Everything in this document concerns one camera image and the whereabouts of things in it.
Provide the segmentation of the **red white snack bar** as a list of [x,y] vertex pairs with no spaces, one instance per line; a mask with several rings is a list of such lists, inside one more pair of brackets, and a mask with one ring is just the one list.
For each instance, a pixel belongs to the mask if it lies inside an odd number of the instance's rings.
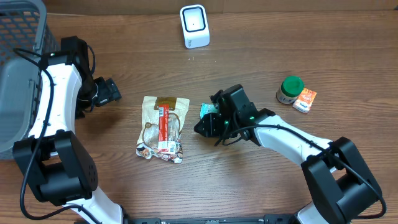
[[158,152],[175,154],[176,143],[169,141],[169,105],[159,105],[159,140]]

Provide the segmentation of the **orange snack packet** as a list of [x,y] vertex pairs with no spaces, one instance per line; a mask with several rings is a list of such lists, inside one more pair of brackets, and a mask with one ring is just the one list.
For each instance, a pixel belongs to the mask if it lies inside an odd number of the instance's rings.
[[297,99],[294,101],[293,107],[296,110],[307,114],[310,111],[316,95],[317,92],[304,88],[301,94],[299,94]]

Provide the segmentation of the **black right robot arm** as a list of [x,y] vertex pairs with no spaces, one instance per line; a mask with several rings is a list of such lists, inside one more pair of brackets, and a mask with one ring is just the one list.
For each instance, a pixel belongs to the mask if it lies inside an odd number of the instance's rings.
[[286,123],[268,109],[257,110],[240,84],[210,97],[218,112],[205,114],[196,133],[217,138],[217,144],[252,141],[272,149],[302,168],[312,201],[289,223],[351,223],[387,212],[382,190],[348,138],[318,138]]

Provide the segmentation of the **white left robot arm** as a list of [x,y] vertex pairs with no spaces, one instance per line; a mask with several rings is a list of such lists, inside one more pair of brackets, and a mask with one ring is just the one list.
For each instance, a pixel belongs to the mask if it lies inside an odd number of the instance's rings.
[[129,223],[125,209],[99,187],[95,162],[75,134],[76,119],[122,97],[112,79],[94,78],[91,46],[71,36],[61,40],[56,52],[14,52],[38,68],[42,81],[34,124],[12,148],[24,176],[22,214],[45,220],[73,210],[86,223]]

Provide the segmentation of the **brown snack bag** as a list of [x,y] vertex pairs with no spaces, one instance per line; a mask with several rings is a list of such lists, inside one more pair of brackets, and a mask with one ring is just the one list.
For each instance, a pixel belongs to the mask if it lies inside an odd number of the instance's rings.
[[[136,145],[136,154],[140,157],[159,159],[180,164],[183,161],[181,135],[190,100],[177,97],[145,96],[142,102],[142,131]],[[159,105],[169,105],[169,141],[176,143],[175,154],[158,152]]]

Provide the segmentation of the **teal snack packet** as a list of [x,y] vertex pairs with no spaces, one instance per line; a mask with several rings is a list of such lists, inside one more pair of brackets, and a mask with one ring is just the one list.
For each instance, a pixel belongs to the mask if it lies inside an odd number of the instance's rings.
[[218,112],[219,112],[218,104],[202,103],[200,108],[200,119],[202,119],[206,114],[218,113]]

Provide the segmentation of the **green lid jar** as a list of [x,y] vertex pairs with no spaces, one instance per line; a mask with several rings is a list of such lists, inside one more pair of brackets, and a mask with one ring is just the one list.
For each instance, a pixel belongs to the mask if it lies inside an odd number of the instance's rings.
[[287,77],[276,92],[276,98],[283,104],[292,104],[304,89],[304,82],[298,76]]

